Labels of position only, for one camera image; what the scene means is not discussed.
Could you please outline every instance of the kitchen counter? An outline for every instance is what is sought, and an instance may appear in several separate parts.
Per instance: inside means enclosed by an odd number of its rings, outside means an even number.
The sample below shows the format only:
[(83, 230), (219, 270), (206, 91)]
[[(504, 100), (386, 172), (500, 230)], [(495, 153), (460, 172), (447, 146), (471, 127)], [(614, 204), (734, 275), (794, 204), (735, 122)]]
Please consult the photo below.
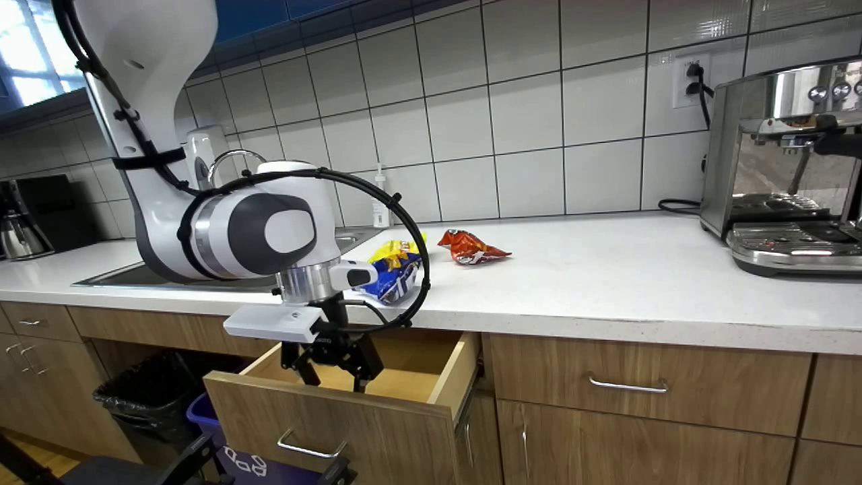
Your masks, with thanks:
[[(862, 355), (862, 281), (749, 275), (698, 218), (460, 224), (516, 254), (490, 266), (456, 266), (434, 246), (447, 227), (423, 227), (434, 289), (415, 319), (421, 329)], [(349, 258), (368, 258), (392, 236), (407, 234), (382, 232)], [(136, 262), (136, 242), (5, 262), (0, 298), (201, 316), (279, 304), (269, 293), (73, 285)], [(376, 324), (368, 309), (354, 320)]]

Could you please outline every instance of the electrical outlet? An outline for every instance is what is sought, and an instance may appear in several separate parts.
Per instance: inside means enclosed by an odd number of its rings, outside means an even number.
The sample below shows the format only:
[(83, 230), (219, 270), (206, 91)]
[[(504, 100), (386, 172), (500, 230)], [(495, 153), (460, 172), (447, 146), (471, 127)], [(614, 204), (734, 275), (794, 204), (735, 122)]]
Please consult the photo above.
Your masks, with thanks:
[(673, 90), (671, 90), (671, 108), (691, 108), (698, 102), (698, 98), (684, 95), (684, 90), (693, 83), (691, 77), (691, 65), (702, 65), (704, 67), (704, 77), (708, 83), (708, 53), (702, 56), (680, 56), (673, 63)]

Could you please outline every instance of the white tile wall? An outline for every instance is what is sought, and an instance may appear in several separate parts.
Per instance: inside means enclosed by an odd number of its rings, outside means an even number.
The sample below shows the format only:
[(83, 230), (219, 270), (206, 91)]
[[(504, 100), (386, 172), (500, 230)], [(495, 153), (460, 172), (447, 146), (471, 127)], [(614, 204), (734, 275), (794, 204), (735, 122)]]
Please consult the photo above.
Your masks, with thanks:
[[(382, 164), (421, 220), (656, 209), (702, 196), (708, 134), (676, 95), (684, 63), (722, 83), (848, 56), (859, 24), (859, 0), (467, 0), (195, 77), (179, 134), (221, 125), (269, 160), (362, 177)], [(130, 236), (110, 153), (89, 112), (0, 133), (0, 174), (67, 172), (104, 234)], [(368, 196), (334, 200), (370, 227)]]

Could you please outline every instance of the espresso machine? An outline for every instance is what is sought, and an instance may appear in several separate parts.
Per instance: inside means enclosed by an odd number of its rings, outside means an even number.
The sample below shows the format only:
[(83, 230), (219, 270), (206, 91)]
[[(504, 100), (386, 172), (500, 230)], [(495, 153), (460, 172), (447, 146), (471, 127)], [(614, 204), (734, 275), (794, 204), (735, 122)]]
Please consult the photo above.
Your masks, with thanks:
[(716, 90), (702, 224), (769, 275), (862, 275), (862, 59)]

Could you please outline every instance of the cabinet drawer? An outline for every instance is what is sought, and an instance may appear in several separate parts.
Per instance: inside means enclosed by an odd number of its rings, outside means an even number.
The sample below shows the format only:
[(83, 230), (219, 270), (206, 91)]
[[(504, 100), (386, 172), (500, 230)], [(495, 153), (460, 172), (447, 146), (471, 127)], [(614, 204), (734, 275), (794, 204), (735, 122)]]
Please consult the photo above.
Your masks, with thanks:
[(489, 336), (500, 398), (799, 433), (812, 355)]
[(500, 401), (506, 485), (784, 485), (793, 440)]
[(862, 448), (800, 441), (793, 485), (859, 485)]
[(5, 320), (4, 312), (0, 312), (0, 333), (11, 333), (11, 324)]
[(862, 359), (816, 359), (804, 436), (862, 445)]
[(206, 385), (226, 441), (318, 472), (346, 455), (376, 485), (456, 482), (456, 420), (475, 383), (477, 339), (394, 332), (376, 341), (386, 372), (368, 393), (354, 393), (354, 377), (337, 366), (316, 366), (320, 387), (303, 385), (280, 366), (280, 348), (240, 374), (211, 372)]
[(17, 333), (78, 341), (75, 324), (64, 308), (56, 308), (56, 304), (4, 304), (4, 312)]
[(175, 312), (132, 312), (70, 308), (82, 336), (137, 341), (156, 348), (186, 348), (226, 355), (261, 355), (272, 341), (236, 339), (223, 332), (223, 319), (211, 316), (175, 316)]

